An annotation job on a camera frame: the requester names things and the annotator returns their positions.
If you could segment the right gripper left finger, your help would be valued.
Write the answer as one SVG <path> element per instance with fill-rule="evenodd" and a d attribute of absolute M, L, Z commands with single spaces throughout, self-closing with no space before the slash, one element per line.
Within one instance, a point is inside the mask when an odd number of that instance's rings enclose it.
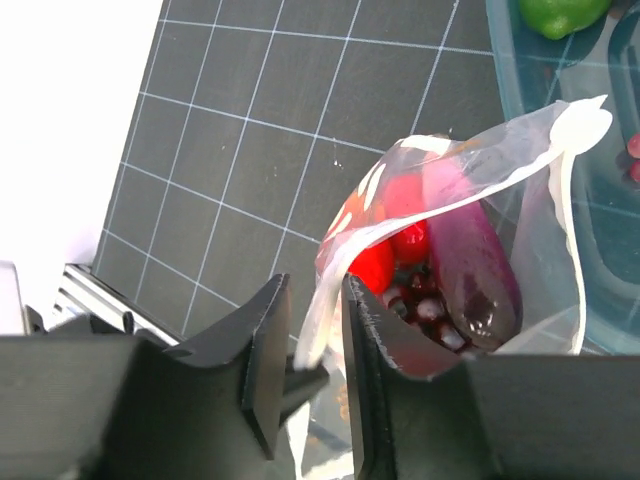
<path fill-rule="evenodd" d="M 276 452 L 289 279 L 180 344 L 91 316 L 1 340 L 5 479 L 260 479 Z"/>

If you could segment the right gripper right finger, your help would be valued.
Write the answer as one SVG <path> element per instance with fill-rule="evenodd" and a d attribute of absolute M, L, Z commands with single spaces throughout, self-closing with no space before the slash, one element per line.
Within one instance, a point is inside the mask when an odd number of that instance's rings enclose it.
<path fill-rule="evenodd" d="M 458 356 L 342 284 L 359 479 L 635 479 L 635 356 Z"/>

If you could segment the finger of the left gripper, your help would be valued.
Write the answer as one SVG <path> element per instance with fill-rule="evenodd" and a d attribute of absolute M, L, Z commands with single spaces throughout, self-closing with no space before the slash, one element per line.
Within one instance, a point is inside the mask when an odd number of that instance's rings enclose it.
<path fill-rule="evenodd" d="M 281 427 L 305 403 L 311 401 L 329 382 L 329 373 L 322 363 L 316 367 L 295 370 L 294 354 L 288 354 L 280 407 Z"/>

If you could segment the dark red grape bunch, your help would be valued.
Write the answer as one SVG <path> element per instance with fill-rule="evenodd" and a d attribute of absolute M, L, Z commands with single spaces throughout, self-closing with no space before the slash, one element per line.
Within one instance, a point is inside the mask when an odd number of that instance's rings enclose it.
<path fill-rule="evenodd" d="M 471 342 L 453 325 L 434 278 L 427 270 L 396 275 L 379 300 L 387 310 L 440 346 L 456 354 L 473 349 Z"/>

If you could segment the purple eggplant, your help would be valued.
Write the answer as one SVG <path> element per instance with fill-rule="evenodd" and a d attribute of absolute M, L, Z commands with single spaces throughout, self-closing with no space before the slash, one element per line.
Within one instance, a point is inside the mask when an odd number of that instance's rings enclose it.
<path fill-rule="evenodd" d="M 522 328 L 522 295 L 509 259 L 454 159 L 427 163 L 422 178 L 425 208 L 439 212 L 427 220 L 436 285 L 454 326 L 493 352 Z"/>

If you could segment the clear dotted zip bag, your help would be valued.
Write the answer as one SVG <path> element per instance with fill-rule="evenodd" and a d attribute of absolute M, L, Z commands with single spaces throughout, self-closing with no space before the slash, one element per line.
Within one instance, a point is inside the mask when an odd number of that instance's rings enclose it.
<path fill-rule="evenodd" d="M 294 356 L 296 367 L 333 361 L 345 376 L 342 284 L 347 264 L 411 222 L 428 220 L 422 169 L 454 159 L 477 189 L 506 250 L 523 298 L 524 329 L 489 355 L 586 356 L 586 293 L 570 190 L 577 155 L 612 122 L 602 97 L 558 101 L 466 142 L 413 135 L 397 141 L 355 189 L 362 203 L 342 209 L 322 243 L 316 289 Z M 313 467 L 312 479 L 355 475 L 353 445 Z"/>

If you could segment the red tomato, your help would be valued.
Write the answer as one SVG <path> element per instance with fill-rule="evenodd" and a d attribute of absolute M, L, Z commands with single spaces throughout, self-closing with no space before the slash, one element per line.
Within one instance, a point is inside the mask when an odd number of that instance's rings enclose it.
<path fill-rule="evenodd" d="M 384 293 L 391 285 L 395 256 L 391 242 L 385 239 L 364 249 L 348 268 L 374 294 Z"/>

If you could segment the blue plastic basket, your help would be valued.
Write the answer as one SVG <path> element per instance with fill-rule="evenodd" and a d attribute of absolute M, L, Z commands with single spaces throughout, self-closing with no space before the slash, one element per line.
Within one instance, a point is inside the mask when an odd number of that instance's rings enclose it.
<path fill-rule="evenodd" d="M 627 144 L 639 131 L 639 4 L 615 1 L 590 28 L 559 41 L 524 23 L 515 1 L 486 4 L 506 118 L 556 100 L 605 95 L 613 123 L 575 162 L 572 200 L 587 297 L 587 339 L 639 351 L 639 171 Z"/>

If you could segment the light pink grape bunch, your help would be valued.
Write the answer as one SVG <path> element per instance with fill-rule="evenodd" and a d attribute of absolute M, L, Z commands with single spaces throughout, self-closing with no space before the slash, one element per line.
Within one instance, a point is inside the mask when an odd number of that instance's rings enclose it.
<path fill-rule="evenodd" d="M 626 146 L 627 154 L 632 162 L 628 168 L 628 175 L 635 183 L 640 182 L 640 134 L 634 134 Z"/>

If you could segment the green lime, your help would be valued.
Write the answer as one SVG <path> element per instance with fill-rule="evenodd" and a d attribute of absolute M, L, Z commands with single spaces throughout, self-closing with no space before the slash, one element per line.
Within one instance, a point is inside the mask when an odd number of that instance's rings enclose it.
<path fill-rule="evenodd" d="M 611 0 L 519 0 L 525 24 L 549 40 L 560 40 L 596 23 Z"/>

